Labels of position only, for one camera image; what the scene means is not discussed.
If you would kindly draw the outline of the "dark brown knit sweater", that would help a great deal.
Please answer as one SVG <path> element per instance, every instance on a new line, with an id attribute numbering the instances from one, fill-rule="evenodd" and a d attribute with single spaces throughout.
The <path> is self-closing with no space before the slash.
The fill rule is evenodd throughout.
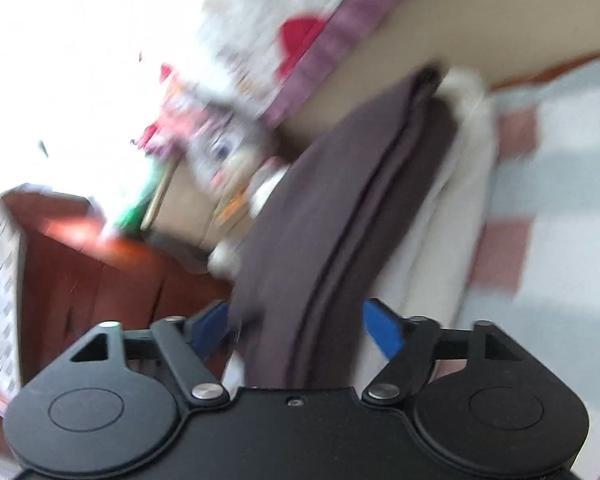
<path id="1" fill-rule="evenodd" d="M 455 140 L 436 64 L 359 106 L 291 165 L 254 220 L 230 300 L 251 388 L 347 385 L 373 282 Z"/>

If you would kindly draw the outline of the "green item on nightstand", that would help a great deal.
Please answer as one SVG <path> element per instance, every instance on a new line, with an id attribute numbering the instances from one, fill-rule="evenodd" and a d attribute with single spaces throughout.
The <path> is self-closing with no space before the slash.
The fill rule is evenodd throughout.
<path id="1" fill-rule="evenodd" d="M 166 173 L 166 164 L 146 159 L 143 166 L 126 175 L 122 185 L 120 212 L 114 226 L 122 233 L 137 235 Z"/>

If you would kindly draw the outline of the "white folded garment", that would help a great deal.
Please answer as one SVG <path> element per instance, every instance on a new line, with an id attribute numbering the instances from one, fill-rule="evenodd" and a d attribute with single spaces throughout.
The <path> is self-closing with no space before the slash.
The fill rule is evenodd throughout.
<path id="1" fill-rule="evenodd" d="M 456 138 L 414 223 L 368 296 L 404 318 L 422 315 L 450 326 L 486 216 L 498 139 L 493 104 L 477 72 L 450 68 L 436 96 L 452 110 Z"/>

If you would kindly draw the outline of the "dark red wooden cabinet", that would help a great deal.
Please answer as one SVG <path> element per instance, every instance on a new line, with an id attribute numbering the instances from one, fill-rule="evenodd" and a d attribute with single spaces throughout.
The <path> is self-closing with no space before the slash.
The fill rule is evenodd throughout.
<path id="1" fill-rule="evenodd" d="M 84 198 L 12 191 L 2 202 L 23 234 L 20 376 L 28 382 L 99 322 L 146 328 L 230 294 L 203 266 L 187 271 L 140 240 L 108 236 Z"/>

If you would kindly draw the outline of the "grey bunny plush toy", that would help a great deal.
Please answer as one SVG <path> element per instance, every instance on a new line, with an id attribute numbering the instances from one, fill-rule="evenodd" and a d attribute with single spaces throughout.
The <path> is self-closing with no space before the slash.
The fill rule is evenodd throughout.
<path id="1" fill-rule="evenodd" d="M 217 278 L 234 280 L 245 230 L 289 164 L 278 156 L 275 133 L 256 118 L 210 105 L 188 141 L 186 160 L 198 188 L 213 203 L 210 228 L 218 240 L 208 257 Z"/>

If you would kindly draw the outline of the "cream drawer nightstand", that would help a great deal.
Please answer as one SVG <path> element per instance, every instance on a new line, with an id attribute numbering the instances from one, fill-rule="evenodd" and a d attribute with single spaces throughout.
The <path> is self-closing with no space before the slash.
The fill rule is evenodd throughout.
<path id="1" fill-rule="evenodd" d="M 224 238 L 244 236 L 252 223 L 247 207 L 224 223 L 215 219 L 215 208 L 215 201 L 201 191 L 186 160 L 171 160 L 140 228 L 211 252 Z"/>

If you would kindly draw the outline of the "checkered cartoon play mat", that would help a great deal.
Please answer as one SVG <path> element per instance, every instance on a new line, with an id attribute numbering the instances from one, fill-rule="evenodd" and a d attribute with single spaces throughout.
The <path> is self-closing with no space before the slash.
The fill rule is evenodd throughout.
<path id="1" fill-rule="evenodd" d="M 434 370 L 379 406 L 388 360 L 364 321 L 347 385 L 251 388 L 237 349 L 215 470 L 247 479 L 571 479 L 600 434 L 600 58 L 489 92 L 498 151 L 486 216 Z"/>

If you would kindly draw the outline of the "red bear quilted bedspread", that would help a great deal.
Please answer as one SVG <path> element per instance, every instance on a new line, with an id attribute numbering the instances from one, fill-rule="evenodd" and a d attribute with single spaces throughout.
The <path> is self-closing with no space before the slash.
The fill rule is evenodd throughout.
<path id="1" fill-rule="evenodd" d="M 403 0 L 143 0 L 144 60 L 276 127 Z"/>

